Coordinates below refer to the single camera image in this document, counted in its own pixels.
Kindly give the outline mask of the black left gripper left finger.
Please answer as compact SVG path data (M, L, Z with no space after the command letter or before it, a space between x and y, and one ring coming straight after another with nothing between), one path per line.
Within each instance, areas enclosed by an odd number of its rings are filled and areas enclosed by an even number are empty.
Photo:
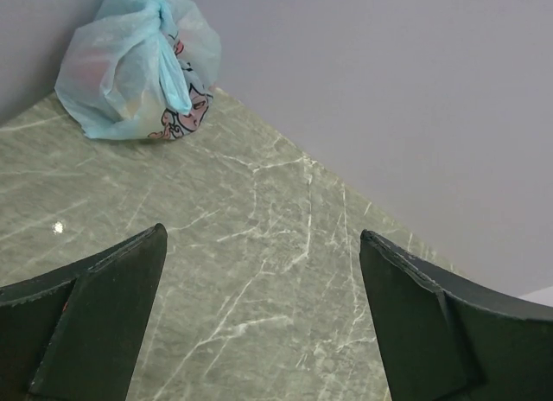
M3 400L124 400L156 298L167 231L1 288Z

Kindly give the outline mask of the light blue printed plastic bag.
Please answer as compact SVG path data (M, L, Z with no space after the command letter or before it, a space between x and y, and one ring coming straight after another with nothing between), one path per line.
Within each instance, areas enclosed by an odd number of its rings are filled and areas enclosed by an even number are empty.
M213 103L219 35L191 0L104 0L78 28L54 85L91 139L175 140Z

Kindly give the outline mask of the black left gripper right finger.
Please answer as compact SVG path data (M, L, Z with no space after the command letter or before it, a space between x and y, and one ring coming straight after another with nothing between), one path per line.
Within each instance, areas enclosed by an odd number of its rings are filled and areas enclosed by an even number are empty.
M552 309L418 258L373 231L360 268L394 400L550 400Z

